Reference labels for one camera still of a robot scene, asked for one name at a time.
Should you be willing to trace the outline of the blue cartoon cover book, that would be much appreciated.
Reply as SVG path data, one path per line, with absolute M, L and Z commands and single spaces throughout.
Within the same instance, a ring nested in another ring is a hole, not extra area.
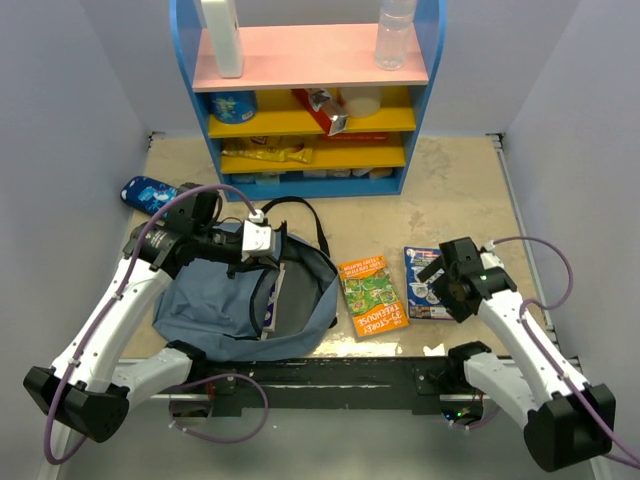
M 443 273 L 443 270 L 438 270 L 428 281 L 422 281 L 418 277 L 419 273 L 440 255 L 440 251 L 433 248 L 405 246 L 403 252 L 409 319 L 452 321 L 453 318 L 440 303 L 432 287 L 432 282 Z

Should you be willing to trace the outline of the white coffee cover book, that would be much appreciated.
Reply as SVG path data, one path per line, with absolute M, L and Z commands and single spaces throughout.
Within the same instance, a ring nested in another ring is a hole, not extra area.
M 280 293 L 281 293 L 282 283 L 283 283 L 283 281 L 284 281 L 285 274 L 286 274 L 286 266 L 285 266 L 285 265 L 282 265 L 282 266 L 280 267 L 278 277 L 277 277 L 277 279 L 276 279 L 276 281 L 275 281 L 275 283 L 277 283 L 277 284 L 278 284 L 278 287 L 279 287 L 279 294 L 278 294 L 278 299 L 277 299 L 277 309 L 278 309 L 278 300 L 279 300 L 279 296 L 280 296 Z M 269 334 L 268 334 L 268 335 L 266 335 L 266 336 L 262 336 L 262 332 L 261 332 L 261 334 L 260 334 L 260 340 L 261 340 L 261 341 L 266 340 L 266 339 L 267 339 L 271 334 L 273 334 L 274 332 L 269 333 Z

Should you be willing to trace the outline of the blue-grey fabric backpack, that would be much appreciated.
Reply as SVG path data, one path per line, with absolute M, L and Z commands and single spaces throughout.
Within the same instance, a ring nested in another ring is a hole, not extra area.
M 276 198 L 246 220 L 266 226 L 273 207 L 302 201 Z M 278 361 L 311 353 L 337 322 L 338 273 L 322 224 L 315 224 L 315 245 L 290 234 L 285 224 L 272 228 L 286 274 L 276 330 L 261 341 L 269 293 L 280 269 L 228 278 L 226 264 L 190 256 L 189 246 L 198 236 L 214 228 L 243 227 L 244 221 L 226 224 L 216 218 L 220 202 L 217 193 L 200 193 L 168 203 L 162 229 L 176 238 L 168 259 L 174 279 L 156 304 L 153 327 L 168 342 L 189 344 L 215 362 Z

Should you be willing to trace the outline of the orange treehouse book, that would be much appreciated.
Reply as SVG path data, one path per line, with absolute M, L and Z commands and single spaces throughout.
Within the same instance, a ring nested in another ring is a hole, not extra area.
M 341 263 L 338 274 L 357 337 L 375 336 L 409 325 L 384 256 Z

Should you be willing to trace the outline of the purple book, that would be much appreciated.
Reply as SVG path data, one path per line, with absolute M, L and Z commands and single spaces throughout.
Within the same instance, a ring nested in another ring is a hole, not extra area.
M 275 283 L 270 290 L 269 298 L 267 301 L 266 312 L 264 315 L 264 322 L 262 327 L 262 336 L 266 336 L 269 333 L 275 331 L 278 294 L 279 287 L 278 284 Z

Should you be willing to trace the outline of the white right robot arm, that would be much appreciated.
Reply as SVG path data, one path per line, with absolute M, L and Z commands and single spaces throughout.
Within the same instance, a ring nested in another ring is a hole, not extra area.
M 470 342 L 450 349 L 428 382 L 440 392 L 487 394 L 519 425 L 530 455 L 547 472 L 610 453 L 613 393 L 592 385 L 554 346 L 494 248 L 492 242 L 477 247 L 469 237 L 444 242 L 418 277 L 431 284 L 455 321 L 477 317 L 488 326 L 514 364 L 508 367 L 484 343 Z

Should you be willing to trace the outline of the yellow chips bag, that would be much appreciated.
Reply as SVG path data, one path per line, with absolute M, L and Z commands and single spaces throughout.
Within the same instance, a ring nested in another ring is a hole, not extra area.
M 309 164 L 312 161 L 315 146 L 315 136 L 235 137 L 223 141 L 221 155 L 272 163 Z

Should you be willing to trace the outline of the white items on bottom shelf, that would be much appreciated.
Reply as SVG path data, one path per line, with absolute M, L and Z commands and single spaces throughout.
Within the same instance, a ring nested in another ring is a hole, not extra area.
M 377 180 L 392 177 L 394 173 L 394 167 L 347 168 L 231 174 L 230 179 L 234 184 L 279 185 L 283 182 L 304 180 Z

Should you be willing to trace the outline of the blue cartoon pencil case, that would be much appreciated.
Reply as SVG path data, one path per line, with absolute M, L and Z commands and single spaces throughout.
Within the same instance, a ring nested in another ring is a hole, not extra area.
M 121 189 L 120 198 L 133 209 L 154 215 L 166 203 L 177 196 L 178 189 L 146 176 L 136 176 Z

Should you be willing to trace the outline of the blue cylindrical snack can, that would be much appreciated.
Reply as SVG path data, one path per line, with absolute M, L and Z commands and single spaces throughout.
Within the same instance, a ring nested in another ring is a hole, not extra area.
M 213 116 L 224 124 L 246 123 L 258 111 L 257 97 L 251 90 L 213 92 L 210 103 Z

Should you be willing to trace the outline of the blue wooden shelf unit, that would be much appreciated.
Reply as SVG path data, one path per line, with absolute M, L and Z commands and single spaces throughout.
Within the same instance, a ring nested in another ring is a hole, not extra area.
M 330 198 L 396 195 L 402 192 L 432 88 L 438 72 L 447 23 L 444 1 L 417 4 L 408 58 L 402 68 L 385 71 L 374 61 L 377 26 L 324 24 L 243 27 L 244 71 L 236 79 L 222 78 L 209 33 L 196 1 L 169 4 L 169 28 L 177 65 L 191 101 L 211 162 L 221 182 L 232 184 L 252 200 L 280 196 Z M 386 143 L 324 142 L 311 164 L 289 162 L 276 172 L 394 167 L 392 177 L 344 180 L 304 180 L 279 185 L 234 184 L 231 174 L 256 173 L 266 164 L 221 155 L 225 138 L 260 135 L 317 134 L 320 126 L 296 101 L 291 90 L 303 87 L 382 86 L 381 109 L 373 116 L 349 122 L 351 132 L 387 132 Z M 241 124 L 224 124 L 212 114 L 213 92 L 254 91 L 258 111 Z

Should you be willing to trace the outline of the flat red box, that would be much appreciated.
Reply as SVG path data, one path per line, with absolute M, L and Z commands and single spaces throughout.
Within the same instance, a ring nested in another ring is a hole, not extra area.
M 388 138 L 387 132 L 356 132 L 318 136 L 319 140 L 326 142 L 386 142 Z

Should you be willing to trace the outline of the red and silver snack box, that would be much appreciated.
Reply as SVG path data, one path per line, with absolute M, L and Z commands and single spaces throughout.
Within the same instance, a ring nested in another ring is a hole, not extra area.
M 328 90 L 298 88 L 292 89 L 291 92 L 327 136 L 335 136 L 345 131 L 349 116 Z

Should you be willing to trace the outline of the white rectangular bottle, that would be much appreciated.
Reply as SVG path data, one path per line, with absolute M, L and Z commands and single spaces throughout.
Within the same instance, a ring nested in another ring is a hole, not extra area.
M 234 0 L 202 0 L 201 7 L 222 78 L 239 78 L 244 69 L 238 15 Z

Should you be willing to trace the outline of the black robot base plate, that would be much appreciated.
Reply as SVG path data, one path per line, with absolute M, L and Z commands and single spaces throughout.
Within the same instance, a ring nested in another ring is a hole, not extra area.
M 170 387 L 178 400 L 208 402 L 215 416 L 238 416 L 261 408 L 265 391 L 272 409 L 402 410 L 414 415 L 443 416 L 469 423 L 492 414 L 489 396 L 445 378 L 444 357 L 300 358 L 278 362 L 209 362 L 192 380 L 219 375 L 211 384 Z

